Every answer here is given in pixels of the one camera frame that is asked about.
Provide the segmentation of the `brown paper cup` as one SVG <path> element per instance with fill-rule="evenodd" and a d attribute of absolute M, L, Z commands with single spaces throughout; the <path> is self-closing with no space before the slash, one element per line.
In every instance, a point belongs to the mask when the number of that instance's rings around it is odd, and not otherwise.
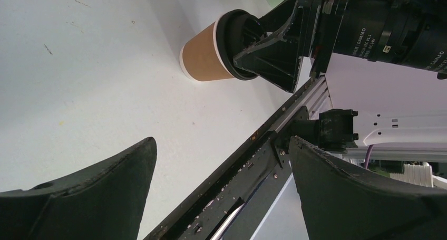
<path fill-rule="evenodd" d="M 224 65 L 217 44 L 218 18 L 180 50 L 179 63 L 186 77 L 198 82 L 233 79 Z"/>

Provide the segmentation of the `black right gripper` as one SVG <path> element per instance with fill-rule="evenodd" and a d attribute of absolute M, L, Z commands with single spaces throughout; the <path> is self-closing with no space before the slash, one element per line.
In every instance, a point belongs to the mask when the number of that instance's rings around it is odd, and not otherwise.
<path fill-rule="evenodd" d="M 327 72 L 337 40 L 347 31 L 342 28 L 343 21 L 354 1 L 283 0 L 258 20 L 267 37 L 235 55 L 235 67 L 292 93 L 297 87 L 303 56 L 313 59 L 312 78 Z"/>

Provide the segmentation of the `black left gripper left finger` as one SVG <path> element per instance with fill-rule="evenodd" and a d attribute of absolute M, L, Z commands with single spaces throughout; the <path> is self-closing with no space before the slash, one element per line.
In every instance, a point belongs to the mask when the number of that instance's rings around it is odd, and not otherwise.
<path fill-rule="evenodd" d="M 1 193 L 1 239 L 136 239 L 157 161 L 147 137 L 29 190 Z"/>

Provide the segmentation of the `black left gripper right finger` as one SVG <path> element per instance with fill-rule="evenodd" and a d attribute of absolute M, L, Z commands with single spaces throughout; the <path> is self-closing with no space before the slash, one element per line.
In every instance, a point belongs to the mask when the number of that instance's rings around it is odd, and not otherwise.
<path fill-rule="evenodd" d="M 310 239 L 446 239 L 446 191 L 387 178 L 299 137 L 291 169 Z"/>

